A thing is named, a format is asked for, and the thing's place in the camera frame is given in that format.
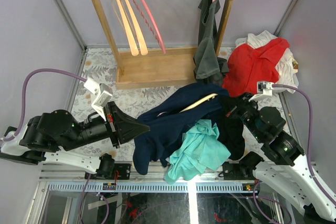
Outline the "cream plastic hanger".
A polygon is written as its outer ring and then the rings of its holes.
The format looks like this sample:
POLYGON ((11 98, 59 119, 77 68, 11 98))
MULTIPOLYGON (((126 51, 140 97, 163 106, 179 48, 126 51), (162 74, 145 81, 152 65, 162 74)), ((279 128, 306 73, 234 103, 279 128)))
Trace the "cream plastic hanger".
POLYGON ((184 112, 196 112, 202 115, 212 113, 213 111, 221 110, 222 105, 218 100, 218 94, 211 93, 203 97, 189 95, 171 95, 160 105, 154 107, 151 113, 156 118, 164 116, 177 115, 184 112))

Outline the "navy blue t-shirt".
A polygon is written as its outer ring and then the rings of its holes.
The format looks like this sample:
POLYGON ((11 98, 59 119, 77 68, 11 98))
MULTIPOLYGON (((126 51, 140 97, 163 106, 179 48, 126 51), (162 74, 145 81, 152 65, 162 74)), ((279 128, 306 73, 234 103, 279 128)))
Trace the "navy blue t-shirt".
MULTIPOLYGON (((227 90, 215 84, 192 83, 179 88, 174 92, 178 95, 189 95, 203 97, 211 93, 218 96, 229 96, 227 90)), ((151 161, 160 161, 162 166, 167 165, 165 160, 182 145, 182 134, 193 127, 201 119, 209 119, 212 123, 217 121, 220 110, 202 115, 192 112, 184 112, 177 115, 154 117, 151 110, 141 114, 137 121, 150 127, 150 131, 134 139, 135 150, 133 163, 136 171, 141 175, 148 173, 151 161)))

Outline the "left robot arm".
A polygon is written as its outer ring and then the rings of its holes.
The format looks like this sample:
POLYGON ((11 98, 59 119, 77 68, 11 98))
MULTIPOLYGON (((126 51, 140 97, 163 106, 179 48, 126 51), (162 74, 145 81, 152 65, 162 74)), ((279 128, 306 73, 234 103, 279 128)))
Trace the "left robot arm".
POLYGON ((93 112, 82 122, 66 110, 56 110, 30 119, 17 136, 1 145, 1 158, 26 165, 69 165, 94 179, 113 179, 115 160, 111 155, 94 157, 74 150, 104 139, 119 148, 149 130, 113 101, 106 104, 102 114, 93 112))

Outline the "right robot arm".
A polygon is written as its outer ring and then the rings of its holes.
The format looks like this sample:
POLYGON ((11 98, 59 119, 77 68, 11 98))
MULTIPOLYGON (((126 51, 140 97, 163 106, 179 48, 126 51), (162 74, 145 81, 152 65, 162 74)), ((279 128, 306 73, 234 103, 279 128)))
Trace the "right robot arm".
POLYGON ((262 181, 279 193, 303 215, 305 223, 335 223, 335 193, 311 171, 299 143, 283 130, 286 123, 276 107, 258 108, 252 94, 220 97, 228 119, 238 119, 261 144, 264 155, 286 172, 281 175, 258 154, 250 152, 239 166, 245 179, 262 181))

